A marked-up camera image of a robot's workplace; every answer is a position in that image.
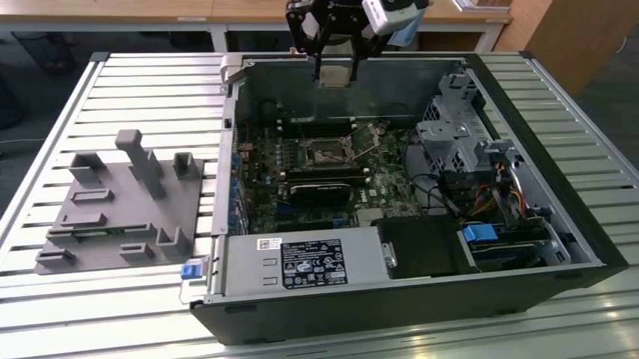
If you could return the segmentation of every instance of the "wooden table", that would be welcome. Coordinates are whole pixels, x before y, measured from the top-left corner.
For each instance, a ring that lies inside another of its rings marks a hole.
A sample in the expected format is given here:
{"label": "wooden table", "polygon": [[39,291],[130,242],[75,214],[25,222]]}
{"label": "wooden table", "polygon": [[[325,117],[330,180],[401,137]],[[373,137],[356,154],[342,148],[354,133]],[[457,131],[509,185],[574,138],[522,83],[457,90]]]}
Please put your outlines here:
{"label": "wooden table", "polygon": [[[216,51],[228,51],[228,31],[286,31],[285,4],[286,0],[214,0],[210,34]],[[481,33],[474,50],[488,52],[510,20],[506,13],[462,13],[450,0],[434,0],[418,31]]]}
{"label": "wooden table", "polygon": [[[286,0],[0,0],[6,31],[209,31],[226,52],[228,31],[286,31]],[[476,50],[488,52],[505,13],[462,13],[450,0],[434,0],[418,31],[480,33]]]}
{"label": "wooden table", "polygon": [[213,0],[0,0],[10,31],[206,31]]}

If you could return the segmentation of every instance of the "gray 3d printed holder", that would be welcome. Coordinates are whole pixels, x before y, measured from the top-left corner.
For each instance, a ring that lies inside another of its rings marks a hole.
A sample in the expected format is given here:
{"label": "gray 3d printed holder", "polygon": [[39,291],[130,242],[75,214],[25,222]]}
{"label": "gray 3d printed holder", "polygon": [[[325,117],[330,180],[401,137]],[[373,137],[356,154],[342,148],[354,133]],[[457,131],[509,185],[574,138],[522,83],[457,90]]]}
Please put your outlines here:
{"label": "gray 3d printed holder", "polygon": [[157,161],[134,129],[117,133],[115,147],[130,164],[105,164],[95,153],[73,158],[74,181],[35,258],[37,274],[174,264],[190,257],[204,162],[190,153]]}

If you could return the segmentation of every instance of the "motherboard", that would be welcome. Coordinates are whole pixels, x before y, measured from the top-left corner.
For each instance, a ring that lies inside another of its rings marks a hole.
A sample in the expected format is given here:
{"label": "motherboard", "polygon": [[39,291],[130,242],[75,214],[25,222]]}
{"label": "motherboard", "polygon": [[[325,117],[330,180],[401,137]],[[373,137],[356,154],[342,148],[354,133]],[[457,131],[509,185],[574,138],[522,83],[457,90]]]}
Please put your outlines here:
{"label": "motherboard", "polygon": [[401,163],[405,129],[353,117],[273,125],[236,133],[249,234],[366,227],[422,212]]}

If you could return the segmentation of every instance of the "metal slatted table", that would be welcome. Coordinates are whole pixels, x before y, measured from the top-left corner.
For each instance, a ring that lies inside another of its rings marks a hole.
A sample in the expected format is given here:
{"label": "metal slatted table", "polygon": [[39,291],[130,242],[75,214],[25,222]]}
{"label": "metal slatted table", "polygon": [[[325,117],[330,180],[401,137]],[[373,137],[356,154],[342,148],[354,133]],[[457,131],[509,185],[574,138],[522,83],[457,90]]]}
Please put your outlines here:
{"label": "metal slatted table", "polygon": [[123,128],[141,130],[158,159],[190,151],[205,160],[194,256],[210,247],[221,54],[113,54],[89,63],[0,221],[0,358],[625,358],[639,347],[637,172],[534,60],[482,59],[617,244],[626,271],[517,315],[237,347],[218,344],[188,313],[181,301],[204,294],[204,282],[182,287],[180,266],[35,275],[73,152],[123,161],[113,146]]}

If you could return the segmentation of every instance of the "table surface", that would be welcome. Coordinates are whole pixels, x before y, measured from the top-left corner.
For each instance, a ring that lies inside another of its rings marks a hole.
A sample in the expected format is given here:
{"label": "table surface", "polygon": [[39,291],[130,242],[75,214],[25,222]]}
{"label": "table surface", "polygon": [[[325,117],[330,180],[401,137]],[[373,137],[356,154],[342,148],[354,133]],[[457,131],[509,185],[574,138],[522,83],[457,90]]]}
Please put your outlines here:
{"label": "table surface", "polygon": [[[286,0],[0,0],[0,22],[284,22]],[[508,23],[506,13],[462,13],[434,0],[424,23]]]}

